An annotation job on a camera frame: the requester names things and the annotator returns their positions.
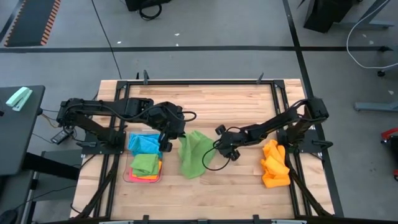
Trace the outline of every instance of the table leg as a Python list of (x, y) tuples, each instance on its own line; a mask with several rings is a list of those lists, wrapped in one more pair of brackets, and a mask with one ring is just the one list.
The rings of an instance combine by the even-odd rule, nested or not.
[(29, 152), (26, 153), (23, 169), (30, 169), (71, 180), (78, 180), (79, 178), (78, 168), (60, 162), (55, 162)]

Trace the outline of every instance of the gray floor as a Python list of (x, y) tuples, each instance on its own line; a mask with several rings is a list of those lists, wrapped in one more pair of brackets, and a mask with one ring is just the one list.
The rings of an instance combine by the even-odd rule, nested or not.
[[(302, 28), (307, 3), (289, 0), (301, 46), (344, 46), (347, 29), (332, 27), (327, 34)], [(0, 2), (0, 27), (16, 0)], [(373, 3), (364, 0), (345, 20), (358, 19)], [(293, 46), (280, 0), (173, 0), (161, 17), (143, 21), (118, 0), (95, 0), (99, 16), (113, 47), (165, 47), (202, 45)], [(378, 19), (398, 24), (398, 1), (391, 1)], [(351, 45), (392, 45), (398, 27), (357, 30)], [(107, 47), (90, 0), (62, 1), (49, 43), (45, 47)], [(398, 220), (397, 168), (389, 151), (380, 145), (380, 133), (396, 126), (394, 113), (356, 112), (355, 101), (398, 100), (398, 72), (384, 78), (357, 66), (346, 52), (304, 52), (313, 92), (325, 100), (330, 119), (323, 125), (346, 217)], [(397, 62), (391, 53), (354, 52), (365, 65)], [(151, 78), (301, 78), (295, 52), (118, 52), (123, 78), (135, 78), (146, 69)], [(70, 97), (92, 98), (100, 80), (117, 79), (111, 53), (0, 54), (0, 86), (46, 86), (43, 108), (55, 110)], [(45, 138), (58, 130), (39, 118), (34, 133)], [(71, 142), (54, 146), (33, 138), (30, 152), (76, 149)], [(35, 220), (46, 222), (68, 217), (70, 201), (40, 203)]]

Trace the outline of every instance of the wooden tabletop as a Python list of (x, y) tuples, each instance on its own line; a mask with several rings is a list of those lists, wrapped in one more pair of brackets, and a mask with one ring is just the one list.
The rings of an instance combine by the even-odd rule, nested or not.
[[(98, 92), (99, 100), (113, 101), (117, 80), (103, 80)], [(289, 104), (304, 97), (299, 79), (285, 80)], [(272, 93), (269, 85), (162, 85), (132, 86), (130, 97), (152, 98), (154, 103), (170, 101), (182, 106), (184, 110), (194, 111), (198, 117), (187, 123), (185, 132), (201, 131), (209, 138), (218, 139), (215, 128), (224, 124), (245, 126), (263, 123), (275, 116)], [(95, 116), (96, 122), (109, 125), (109, 118)], [(143, 124), (128, 124), (129, 132), (156, 133)], [(256, 146), (240, 147), (241, 157), (230, 162), (218, 172), (206, 171), (201, 177), (186, 179), (180, 173), (178, 157), (179, 140), (173, 140), (173, 149), (164, 153), (162, 177), (158, 183), (138, 184), (124, 180), (126, 166), (131, 155), (126, 151), (119, 163), (116, 188), (114, 192), (113, 220), (141, 220), (149, 215), (151, 220), (186, 220), (186, 219), (250, 219), (258, 214), (260, 218), (293, 218), (288, 187), (267, 189), (262, 183), (260, 160), (264, 157), (262, 148), (272, 133)], [(323, 205), (333, 213), (330, 193), (326, 183), (321, 160), (301, 154), (303, 171), (308, 189)], [(73, 207), (82, 210), (98, 187), (103, 156), (96, 156), (89, 161), (82, 171), (76, 187)], [(218, 152), (210, 166), (222, 166), (226, 159)], [(301, 194), (297, 194), (300, 211), (303, 213)], [(104, 214), (108, 192), (101, 206)]]

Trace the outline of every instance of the black mat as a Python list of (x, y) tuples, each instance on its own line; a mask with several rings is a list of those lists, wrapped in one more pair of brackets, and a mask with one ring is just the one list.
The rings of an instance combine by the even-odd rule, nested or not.
[(6, 47), (45, 45), (60, 7), (60, 0), (25, 0), (9, 35)]

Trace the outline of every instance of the green cloth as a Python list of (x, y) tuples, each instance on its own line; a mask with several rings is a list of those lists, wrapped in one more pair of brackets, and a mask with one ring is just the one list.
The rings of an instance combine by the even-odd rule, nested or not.
[(157, 175), (159, 173), (159, 156), (158, 154), (138, 154), (134, 156), (130, 167), (132, 173), (138, 177)]
[[(213, 147), (213, 140), (199, 131), (186, 134), (185, 138), (179, 138), (181, 142), (178, 154), (181, 158), (181, 173), (188, 179), (199, 177), (204, 174), (206, 168), (201, 163), (202, 157)], [(215, 155), (215, 150), (210, 151), (205, 157), (205, 165), (209, 163)]]

